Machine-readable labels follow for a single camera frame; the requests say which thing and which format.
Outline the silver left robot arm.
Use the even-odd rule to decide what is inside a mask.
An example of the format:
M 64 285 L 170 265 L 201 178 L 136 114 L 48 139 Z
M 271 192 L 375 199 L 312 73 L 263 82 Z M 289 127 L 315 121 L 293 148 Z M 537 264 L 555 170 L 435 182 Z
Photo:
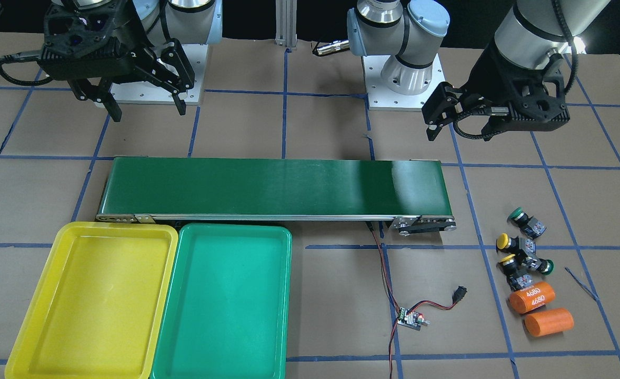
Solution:
M 569 122 L 565 96 L 578 69 L 575 36 L 607 1 L 516 1 L 455 88 L 441 82 L 421 107 L 433 141 L 444 126 L 466 139 L 505 132 L 553 131 Z M 429 88 L 433 61 L 450 24 L 435 1 L 359 1 L 347 15 L 348 43 L 358 57 L 387 56 L 381 77 L 401 95 Z

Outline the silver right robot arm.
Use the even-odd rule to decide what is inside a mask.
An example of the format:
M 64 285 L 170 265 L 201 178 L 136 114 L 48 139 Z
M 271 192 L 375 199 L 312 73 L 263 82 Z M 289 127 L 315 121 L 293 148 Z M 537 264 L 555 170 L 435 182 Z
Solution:
M 44 17 L 38 64 L 119 122 L 115 84 L 146 82 L 185 115 L 195 71 L 184 45 L 212 45 L 223 36 L 220 1 L 53 1 Z

